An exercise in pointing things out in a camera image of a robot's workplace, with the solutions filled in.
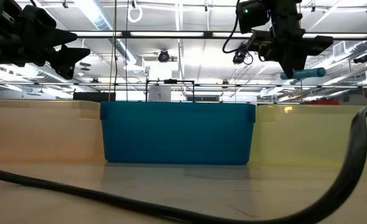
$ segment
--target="ceiling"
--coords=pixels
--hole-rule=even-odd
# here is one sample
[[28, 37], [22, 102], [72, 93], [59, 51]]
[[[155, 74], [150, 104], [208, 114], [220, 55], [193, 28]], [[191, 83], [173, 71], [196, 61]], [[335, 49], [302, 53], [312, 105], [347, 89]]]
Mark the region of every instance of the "ceiling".
[[[28, 0], [17, 0], [21, 6], [30, 4]], [[47, 12], [57, 21], [57, 27], [64, 30], [96, 30], [84, 13], [78, 8], [74, 1], [67, 1], [68, 9], [62, 7], [63, 0], [38, 0], [40, 7], [44, 7]], [[99, 0], [106, 15], [114, 18], [114, 0]], [[129, 2], [117, 1], [117, 30], [215, 30], [231, 32], [235, 23], [236, 0], [207, 0], [208, 12], [205, 12], [205, 0], [137, 0], [137, 5], [142, 6], [143, 16], [138, 22], [127, 21], [127, 4]], [[317, 10], [311, 12], [312, 2]], [[177, 25], [175, 15], [175, 4], [183, 4], [181, 8], [182, 23]], [[302, 28], [309, 32], [367, 32], [367, 0], [303, 0], [299, 6], [304, 15], [301, 21]], [[136, 18], [137, 10], [131, 12], [132, 18]], [[267, 30], [269, 24], [257, 27], [259, 30]], [[251, 66], [234, 65], [233, 54], [224, 54], [221, 51], [225, 40], [202, 40], [185, 39], [181, 40], [183, 45], [182, 63], [183, 77], [186, 80], [196, 80], [203, 83], [221, 82], [229, 79], [238, 83], [279, 83], [277, 77], [282, 72], [276, 62], [260, 62], [258, 57], [254, 57]], [[158, 63], [154, 53], [160, 50], [168, 50], [174, 58], [179, 56], [179, 45], [177, 39], [127, 39], [123, 40], [129, 51], [136, 55], [143, 56], [146, 66]], [[228, 49], [239, 46], [242, 40], [231, 40]], [[81, 71], [82, 66], [77, 66], [75, 79], [80, 82], [90, 82], [93, 78], [108, 83], [112, 74], [118, 71], [118, 81], [125, 80], [127, 76], [130, 82], [144, 81], [143, 73], [127, 72], [124, 69], [124, 60], [119, 58], [117, 68], [111, 61], [112, 48], [109, 40], [106, 39], [79, 39], [68, 44], [69, 47], [87, 47], [91, 49], [91, 55], [83, 61], [92, 64], [90, 71]], [[330, 47], [317, 57], [309, 57], [307, 65], [315, 60], [320, 60], [330, 54]], [[172, 78], [179, 79], [179, 66], [177, 62], [169, 62], [172, 69]], [[340, 72], [332, 72], [328, 79], [340, 75]]]

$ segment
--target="wooden table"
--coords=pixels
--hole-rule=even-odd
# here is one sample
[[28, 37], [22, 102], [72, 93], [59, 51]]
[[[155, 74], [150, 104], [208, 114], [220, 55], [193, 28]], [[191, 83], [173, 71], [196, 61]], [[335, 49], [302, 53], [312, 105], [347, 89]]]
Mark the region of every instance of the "wooden table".
[[[0, 164], [0, 169], [219, 217], [277, 218], [318, 199], [338, 169], [144, 164]], [[172, 223], [49, 190], [0, 181], [0, 223]], [[367, 223], [367, 171], [323, 223]]]

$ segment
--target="wooden surface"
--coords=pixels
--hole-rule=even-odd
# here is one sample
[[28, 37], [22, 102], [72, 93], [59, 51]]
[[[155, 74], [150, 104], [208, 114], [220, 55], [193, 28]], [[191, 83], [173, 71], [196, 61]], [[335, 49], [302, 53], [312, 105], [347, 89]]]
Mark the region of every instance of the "wooden surface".
[[[0, 164], [0, 169], [219, 217], [277, 218], [318, 199], [338, 169], [140, 164]], [[172, 223], [88, 199], [0, 181], [0, 223]], [[322, 223], [367, 223], [367, 171]]]

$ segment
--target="beige wall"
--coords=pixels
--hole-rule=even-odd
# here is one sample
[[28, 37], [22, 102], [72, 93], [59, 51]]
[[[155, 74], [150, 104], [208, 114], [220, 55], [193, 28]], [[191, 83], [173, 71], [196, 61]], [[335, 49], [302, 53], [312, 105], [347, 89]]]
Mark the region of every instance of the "beige wall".
[[0, 162], [103, 160], [99, 103], [0, 100]]
[[351, 120], [360, 108], [362, 106], [258, 106], [250, 164], [341, 166]]

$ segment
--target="blue bin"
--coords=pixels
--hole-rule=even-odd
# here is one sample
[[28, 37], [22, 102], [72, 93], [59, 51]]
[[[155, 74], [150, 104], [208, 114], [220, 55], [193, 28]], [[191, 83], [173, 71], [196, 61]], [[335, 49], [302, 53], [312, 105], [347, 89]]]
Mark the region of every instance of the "blue bin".
[[254, 105], [104, 101], [108, 162], [243, 165], [249, 161]]

